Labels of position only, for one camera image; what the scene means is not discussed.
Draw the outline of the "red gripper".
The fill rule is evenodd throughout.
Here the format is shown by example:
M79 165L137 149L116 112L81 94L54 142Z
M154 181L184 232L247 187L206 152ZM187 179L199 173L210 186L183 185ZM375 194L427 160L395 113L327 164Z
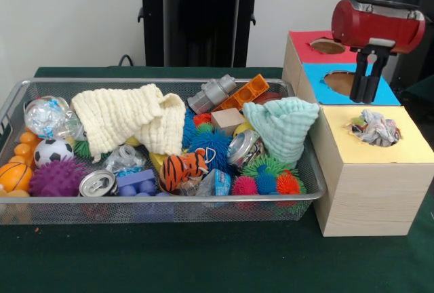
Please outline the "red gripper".
M357 50L356 69L349 98L373 102L387 65L390 49L393 53L407 54L421 42L425 33L425 16L418 10L397 9L342 0L332 14L332 36L335 41ZM376 61L369 76L368 56Z

